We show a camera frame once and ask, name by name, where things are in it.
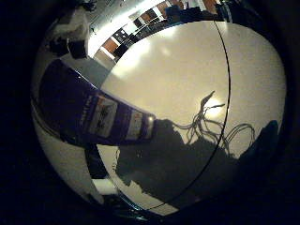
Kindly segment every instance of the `printed label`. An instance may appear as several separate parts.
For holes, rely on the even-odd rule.
[[[111,99],[99,96],[89,132],[100,137],[110,136],[117,110],[117,103]]]
[[[142,126],[142,119],[143,114],[141,112],[132,110],[126,140],[137,140],[139,138]]]

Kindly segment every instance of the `fisheye lens view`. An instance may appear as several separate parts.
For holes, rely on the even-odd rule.
[[[28,104],[68,188],[126,224],[184,224],[251,196],[292,124],[272,14],[252,0],[63,4],[36,42]]]

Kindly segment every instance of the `small object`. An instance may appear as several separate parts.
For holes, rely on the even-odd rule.
[[[113,97],[54,60],[39,89],[46,124],[73,144],[120,145],[148,142],[156,117]]]

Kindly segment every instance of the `white table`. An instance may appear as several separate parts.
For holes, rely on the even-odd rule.
[[[232,71],[231,106],[225,133],[239,123],[250,123],[257,132],[270,119],[281,124],[284,72],[273,47],[245,27],[225,22],[218,22],[217,26],[228,45]],[[158,120],[168,119],[182,125],[191,122],[201,100],[212,91],[216,93],[208,105],[226,104],[229,74],[215,24],[178,25],[135,43],[118,61],[101,88],[155,114]],[[226,108],[227,105],[209,113],[208,117],[224,123]],[[216,127],[211,129],[220,132]],[[186,132],[176,130],[182,142],[187,143]],[[160,146],[151,152],[142,152],[142,156],[135,155],[136,149],[121,148],[119,153],[117,146],[97,147],[110,177],[127,197],[144,209],[167,215],[181,208],[181,204],[187,205],[185,199],[195,198],[191,190],[185,192],[181,201],[163,204],[167,197],[170,198],[168,194],[176,196],[194,180],[213,152],[210,147],[199,151],[184,149],[187,153],[183,154],[182,149],[168,149],[166,146],[172,146],[171,143],[174,141],[166,137]],[[247,144],[248,134],[242,134],[232,142],[233,157],[217,151],[211,163],[217,169],[209,167],[204,172],[204,178],[199,180],[205,188],[197,193],[199,199],[194,201],[217,193],[230,183],[236,161],[246,151]],[[119,160],[125,167],[128,165],[122,177],[113,169],[115,164],[120,164]]]

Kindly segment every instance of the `dark background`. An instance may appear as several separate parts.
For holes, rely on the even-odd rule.
[[[298,1],[250,2],[276,35],[286,67],[289,93],[280,145],[264,180],[241,195],[185,210],[185,224],[300,220],[300,7]],[[57,176],[38,144],[30,115],[31,68],[45,29],[68,7],[67,0],[0,2],[0,224],[136,223],[85,203]]]

